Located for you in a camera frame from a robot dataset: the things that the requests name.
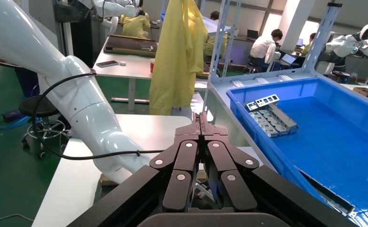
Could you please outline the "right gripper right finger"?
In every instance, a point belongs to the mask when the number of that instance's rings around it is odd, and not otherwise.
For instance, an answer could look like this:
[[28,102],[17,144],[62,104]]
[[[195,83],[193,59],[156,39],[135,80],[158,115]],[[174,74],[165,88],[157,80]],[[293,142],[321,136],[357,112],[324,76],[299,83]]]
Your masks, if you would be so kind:
[[232,145],[225,128],[210,124],[205,112],[201,113],[201,139],[207,179],[218,207],[233,208],[235,212],[257,210],[246,177],[260,167],[259,161]]

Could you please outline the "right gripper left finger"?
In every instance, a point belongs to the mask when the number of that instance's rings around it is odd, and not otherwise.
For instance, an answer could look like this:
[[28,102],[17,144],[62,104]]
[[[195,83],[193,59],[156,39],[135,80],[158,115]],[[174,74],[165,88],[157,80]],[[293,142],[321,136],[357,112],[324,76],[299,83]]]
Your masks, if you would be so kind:
[[177,128],[173,144],[150,161],[167,182],[163,212],[186,212],[192,203],[200,136],[199,115],[193,113],[192,123]]

